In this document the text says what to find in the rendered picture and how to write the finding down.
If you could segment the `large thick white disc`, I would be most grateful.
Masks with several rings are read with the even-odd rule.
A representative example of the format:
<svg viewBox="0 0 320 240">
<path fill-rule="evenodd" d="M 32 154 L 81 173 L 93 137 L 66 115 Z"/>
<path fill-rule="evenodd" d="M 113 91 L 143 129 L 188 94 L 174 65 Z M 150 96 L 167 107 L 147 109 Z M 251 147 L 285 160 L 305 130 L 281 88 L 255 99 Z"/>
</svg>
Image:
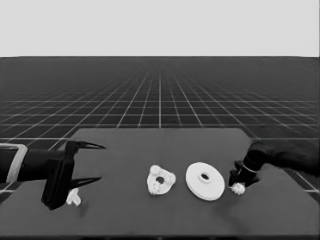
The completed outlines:
<svg viewBox="0 0 320 240">
<path fill-rule="evenodd" d="M 189 165 L 185 179 L 189 190 L 205 201 L 218 200 L 225 190 L 222 174 L 215 167 L 204 162 Z"/>
</svg>

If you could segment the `small white T-shaped piece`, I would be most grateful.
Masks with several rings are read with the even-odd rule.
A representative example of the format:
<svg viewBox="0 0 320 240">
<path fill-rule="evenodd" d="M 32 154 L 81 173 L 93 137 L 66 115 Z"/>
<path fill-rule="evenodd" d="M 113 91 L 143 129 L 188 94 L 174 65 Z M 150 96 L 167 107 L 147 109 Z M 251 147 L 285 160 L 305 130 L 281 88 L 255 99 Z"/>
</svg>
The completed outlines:
<svg viewBox="0 0 320 240">
<path fill-rule="evenodd" d="M 81 204 L 81 198 L 78 195 L 78 193 L 79 193 L 78 188 L 72 189 L 67 196 L 66 203 L 69 205 L 74 204 L 76 206 L 79 206 Z"/>
</svg>

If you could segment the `white round carrier with pins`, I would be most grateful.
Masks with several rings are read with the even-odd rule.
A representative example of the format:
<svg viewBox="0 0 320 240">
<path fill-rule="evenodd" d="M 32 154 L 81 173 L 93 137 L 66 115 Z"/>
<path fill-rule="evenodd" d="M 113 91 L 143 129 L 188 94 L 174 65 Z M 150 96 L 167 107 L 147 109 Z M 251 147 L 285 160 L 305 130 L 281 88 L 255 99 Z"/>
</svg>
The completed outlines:
<svg viewBox="0 0 320 240">
<path fill-rule="evenodd" d="M 161 174 L 159 176 L 153 176 L 150 174 L 150 170 L 149 170 L 149 175 L 146 180 L 147 188 L 149 185 L 153 184 L 154 182 L 158 182 L 161 185 L 159 195 L 164 195 L 168 193 L 176 182 L 173 185 L 167 185 L 164 180 L 164 174 L 166 172 L 170 172 L 170 171 L 161 167 Z"/>
</svg>

